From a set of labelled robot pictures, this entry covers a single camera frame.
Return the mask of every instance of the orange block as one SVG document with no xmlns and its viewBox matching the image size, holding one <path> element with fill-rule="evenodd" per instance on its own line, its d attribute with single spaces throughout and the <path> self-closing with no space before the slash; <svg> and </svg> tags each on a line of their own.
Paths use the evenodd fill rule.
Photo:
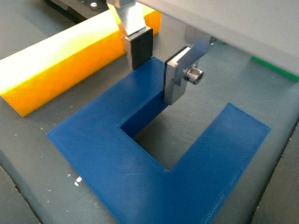
<svg viewBox="0 0 299 224">
<path fill-rule="evenodd" d="M 143 12 L 157 34 L 162 14 L 146 6 Z M 21 116 L 33 113 L 126 53 L 121 36 L 109 10 L 0 60 L 0 95 Z"/>
</svg>

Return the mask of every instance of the u-shaped blue cutout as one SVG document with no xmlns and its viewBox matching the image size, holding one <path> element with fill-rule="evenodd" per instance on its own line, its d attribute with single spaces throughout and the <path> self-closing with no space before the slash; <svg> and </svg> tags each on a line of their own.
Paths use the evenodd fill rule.
<svg viewBox="0 0 299 224">
<path fill-rule="evenodd" d="M 162 113 L 153 58 L 47 134 L 122 224 L 211 223 L 270 128 L 229 104 L 171 170 L 133 137 Z"/>
</svg>

